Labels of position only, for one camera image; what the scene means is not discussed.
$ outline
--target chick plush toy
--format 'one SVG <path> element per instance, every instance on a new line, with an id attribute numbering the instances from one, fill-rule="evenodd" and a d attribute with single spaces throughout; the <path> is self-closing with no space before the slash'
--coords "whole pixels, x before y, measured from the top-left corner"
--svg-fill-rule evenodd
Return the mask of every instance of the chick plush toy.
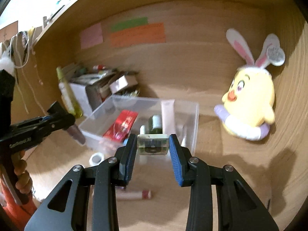
<path id="1" fill-rule="evenodd" d="M 254 61 L 245 39 L 234 29 L 227 30 L 227 40 L 238 54 L 246 60 L 240 67 L 229 91 L 222 97 L 224 103 L 216 105 L 215 114 L 231 135 L 250 141 L 262 140 L 275 121 L 275 100 L 272 76 L 265 69 L 270 63 L 281 66 L 284 51 L 276 35 L 270 34 L 264 41 L 259 58 Z"/>

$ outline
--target bunny ear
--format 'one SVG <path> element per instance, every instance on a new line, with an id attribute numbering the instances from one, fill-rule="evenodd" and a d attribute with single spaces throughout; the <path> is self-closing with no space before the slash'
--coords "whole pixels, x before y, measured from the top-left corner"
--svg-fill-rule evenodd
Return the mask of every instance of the bunny ear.
<path id="1" fill-rule="evenodd" d="M 275 34 L 269 34 L 265 39 L 262 52 L 259 58 L 256 60 L 257 67 L 266 68 L 270 64 L 270 60 L 268 59 L 266 54 L 266 51 L 270 46 L 280 48 L 280 41 Z"/>
<path id="2" fill-rule="evenodd" d="M 236 52 L 246 60 L 247 65 L 253 66 L 254 58 L 244 37 L 233 28 L 227 30 L 226 37 Z"/>

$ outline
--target plastic container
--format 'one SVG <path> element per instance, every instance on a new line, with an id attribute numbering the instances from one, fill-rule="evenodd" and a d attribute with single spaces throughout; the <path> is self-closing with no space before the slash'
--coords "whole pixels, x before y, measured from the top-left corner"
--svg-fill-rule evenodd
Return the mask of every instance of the plastic container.
<path id="1" fill-rule="evenodd" d="M 137 119 L 131 128 L 131 133 L 138 135 L 140 127 L 146 124 L 151 116 L 161 114 L 161 99 L 112 95 L 80 124 L 79 127 L 86 137 L 86 145 L 104 153 L 106 158 L 113 156 L 116 149 L 123 146 L 122 143 L 114 142 L 102 136 L 123 109 L 138 112 Z M 192 154 L 195 152 L 197 143 L 198 118 L 198 103 L 175 101 L 176 134 L 180 143 L 186 136 L 186 147 L 190 149 Z M 151 159 L 168 160 L 170 156 L 169 154 L 166 156 L 147 156 L 146 159 L 147 162 Z"/>

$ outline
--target screw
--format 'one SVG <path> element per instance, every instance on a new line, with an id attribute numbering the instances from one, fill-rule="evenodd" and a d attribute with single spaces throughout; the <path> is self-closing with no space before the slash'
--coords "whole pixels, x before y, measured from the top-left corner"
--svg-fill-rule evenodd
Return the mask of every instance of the screw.
<path id="1" fill-rule="evenodd" d="M 80 171 L 82 168 L 83 168 L 83 166 L 81 166 L 81 165 L 75 165 L 75 166 L 73 167 L 73 171 L 78 172 L 78 171 Z"/>
<path id="2" fill-rule="evenodd" d="M 197 157 L 190 157 L 189 161 L 191 163 L 198 163 L 199 159 Z"/>
<path id="3" fill-rule="evenodd" d="M 233 167 L 231 165 L 226 165 L 224 167 L 225 170 L 227 170 L 228 172 L 232 172 L 233 171 Z"/>
<path id="4" fill-rule="evenodd" d="M 116 157 L 110 157 L 109 159 L 108 159 L 108 162 L 109 163 L 116 163 L 118 161 L 118 159 L 116 158 Z"/>

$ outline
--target yellow bottle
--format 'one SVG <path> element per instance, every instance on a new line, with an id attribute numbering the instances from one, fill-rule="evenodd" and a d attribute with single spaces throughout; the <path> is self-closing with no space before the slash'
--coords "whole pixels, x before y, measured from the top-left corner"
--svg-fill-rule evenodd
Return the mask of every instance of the yellow bottle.
<path id="1" fill-rule="evenodd" d="M 61 98 L 66 110 L 75 116 L 76 119 L 80 118 L 83 111 L 73 93 L 73 90 L 65 79 L 61 67 L 57 67 L 57 75 L 59 80 L 59 89 L 62 93 Z"/>

